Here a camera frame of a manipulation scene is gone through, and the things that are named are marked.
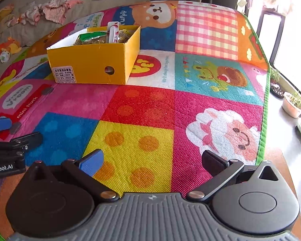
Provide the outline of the yellow cardboard box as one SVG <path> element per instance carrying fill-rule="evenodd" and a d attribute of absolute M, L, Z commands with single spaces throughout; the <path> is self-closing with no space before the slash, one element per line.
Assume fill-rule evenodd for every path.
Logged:
<path fill-rule="evenodd" d="M 140 26 L 123 25 L 132 31 L 125 43 L 75 45 L 81 34 L 107 31 L 106 27 L 79 30 L 47 48 L 48 61 L 59 84 L 125 85 L 140 51 Z"/>

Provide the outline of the nut snack bag green edge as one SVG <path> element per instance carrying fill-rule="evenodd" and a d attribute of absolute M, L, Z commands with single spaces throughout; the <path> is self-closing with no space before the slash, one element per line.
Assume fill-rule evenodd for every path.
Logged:
<path fill-rule="evenodd" d="M 88 32 L 85 34 L 80 34 L 76 41 L 74 42 L 74 46 L 78 45 L 90 45 L 90 44 L 105 44 L 107 38 L 107 33 L 104 31 L 100 32 Z"/>

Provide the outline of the pink white candy stick pack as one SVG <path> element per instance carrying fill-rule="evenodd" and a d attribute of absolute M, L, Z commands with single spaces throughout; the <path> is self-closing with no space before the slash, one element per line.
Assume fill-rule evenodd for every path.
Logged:
<path fill-rule="evenodd" d="M 119 26 L 120 26 L 120 23 L 118 21 L 108 22 L 108 25 L 107 25 L 108 43 L 110 43 L 110 44 L 118 43 Z"/>

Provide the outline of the orange yellow plush toy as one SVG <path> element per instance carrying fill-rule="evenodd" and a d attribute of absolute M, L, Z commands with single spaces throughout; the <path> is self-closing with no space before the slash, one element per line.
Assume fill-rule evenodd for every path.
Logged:
<path fill-rule="evenodd" d="M 9 61 L 10 56 L 17 54 L 21 51 L 21 45 L 12 37 L 8 37 L 7 41 L 0 44 L 0 61 L 6 63 Z"/>

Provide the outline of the white flower pot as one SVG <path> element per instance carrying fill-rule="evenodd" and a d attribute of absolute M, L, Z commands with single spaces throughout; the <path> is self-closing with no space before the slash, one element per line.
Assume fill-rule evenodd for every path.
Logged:
<path fill-rule="evenodd" d="M 284 93 L 283 110 L 292 118 L 297 119 L 301 117 L 301 95 L 299 93 Z"/>

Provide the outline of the grey long bed pillow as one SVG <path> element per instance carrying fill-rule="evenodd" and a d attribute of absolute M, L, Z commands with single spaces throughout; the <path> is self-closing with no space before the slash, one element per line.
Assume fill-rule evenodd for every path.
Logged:
<path fill-rule="evenodd" d="M 31 2 L 21 9 L 10 4 L 0 10 L 0 44 L 9 37 L 21 46 L 30 46 L 48 33 L 86 15 L 147 0 L 50 0 Z"/>

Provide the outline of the pink baby clothes pile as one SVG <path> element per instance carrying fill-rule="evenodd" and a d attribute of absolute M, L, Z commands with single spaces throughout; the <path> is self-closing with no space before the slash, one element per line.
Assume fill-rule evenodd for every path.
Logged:
<path fill-rule="evenodd" d="M 41 16 L 48 21 L 64 24 L 66 21 L 66 12 L 77 4 L 82 4 L 81 0 L 50 0 L 44 4 L 32 2 L 29 9 L 21 13 L 18 18 L 14 17 L 7 24 L 8 27 L 18 23 L 26 25 L 27 23 L 36 26 Z"/>

